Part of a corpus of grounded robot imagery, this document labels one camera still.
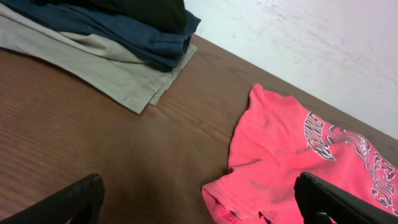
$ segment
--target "navy blue fabric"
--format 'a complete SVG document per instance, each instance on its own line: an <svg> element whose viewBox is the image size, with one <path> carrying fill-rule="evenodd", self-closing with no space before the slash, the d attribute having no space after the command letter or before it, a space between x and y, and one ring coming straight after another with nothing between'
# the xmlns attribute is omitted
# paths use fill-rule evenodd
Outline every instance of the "navy blue fabric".
<svg viewBox="0 0 398 224"><path fill-rule="evenodd" d="M92 11L70 4L38 6L30 0L0 2L52 30L84 35L97 34L114 40L163 71L170 71L177 66L179 57L187 52L191 35L200 22L200 19L186 11L187 25L183 33L167 34L130 17Z"/></svg>

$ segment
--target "wood grain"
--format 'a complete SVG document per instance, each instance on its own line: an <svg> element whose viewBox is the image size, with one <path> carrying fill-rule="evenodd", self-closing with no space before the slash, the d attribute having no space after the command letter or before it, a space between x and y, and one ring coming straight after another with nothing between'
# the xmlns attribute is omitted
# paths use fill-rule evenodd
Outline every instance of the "wood grain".
<svg viewBox="0 0 398 224"><path fill-rule="evenodd" d="M398 142L199 38L157 106L140 115L74 75L0 50L0 219L90 173L100 223L213 223L201 186L226 172L234 127L256 82L357 131L398 165Z"/></svg>

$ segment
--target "printed graphic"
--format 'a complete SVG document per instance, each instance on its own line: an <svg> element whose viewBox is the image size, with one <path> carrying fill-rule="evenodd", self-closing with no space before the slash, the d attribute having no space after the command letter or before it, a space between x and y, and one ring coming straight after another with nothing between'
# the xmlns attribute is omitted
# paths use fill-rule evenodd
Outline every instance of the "printed graphic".
<svg viewBox="0 0 398 224"><path fill-rule="evenodd" d="M383 159L378 152L374 152L372 158L372 149L370 142L361 135L351 133L344 129L330 125L326 131L323 131L326 124L317 115L310 112L304 123L304 133L307 138L307 145L319 154L323 159L335 161L330 145L344 143L349 144L355 150L355 153L363 160L364 168L372 177L373 186L370 191L374 199L385 207L392 210L393 214L398 216L398 211L393 207L392 196L395 194L395 186L391 180L396 176L394 167ZM323 142L322 134L326 137L327 144Z"/></svg>

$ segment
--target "folded clothing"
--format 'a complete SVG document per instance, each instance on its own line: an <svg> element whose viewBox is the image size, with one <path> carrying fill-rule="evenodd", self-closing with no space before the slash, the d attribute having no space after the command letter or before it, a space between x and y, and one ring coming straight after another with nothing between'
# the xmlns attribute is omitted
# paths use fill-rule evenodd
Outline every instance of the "folded clothing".
<svg viewBox="0 0 398 224"><path fill-rule="evenodd" d="M200 22L187 13L181 35L159 30L123 15L92 11L70 4L38 6L30 0L0 0L12 10L49 29L76 34L97 34L116 41L161 71L171 71L188 49L191 35Z"/></svg>
<svg viewBox="0 0 398 224"><path fill-rule="evenodd" d="M190 45L180 64L172 72L163 73L141 63L94 56L1 15L0 47L41 58L72 72L137 114L148 102L159 100L196 51Z"/></svg>
<svg viewBox="0 0 398 224"><path fill-rule="evenodd" d="M56 32L31 21L1 3L0 15L92 55L120 62L147 63L113 40L96 34L81 35L69 32Z"/></svg>
<svg viewBox="0 0 398 224"><path fill-rule="evenodd" d="M69 3L131 17L162 32L181 34L187 23L183 0L32 0L36 4Z"/></svg>

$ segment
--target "white wall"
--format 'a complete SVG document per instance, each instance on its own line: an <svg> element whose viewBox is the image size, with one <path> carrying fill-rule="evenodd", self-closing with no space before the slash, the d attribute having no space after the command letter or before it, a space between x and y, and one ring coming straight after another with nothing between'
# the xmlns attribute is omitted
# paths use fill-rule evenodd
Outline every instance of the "white wall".
<svg viewBox="0 0 398 224"><path fill-rule="evenodd" d="M397 0L185 0L197 34L398 139Z"/></svg>

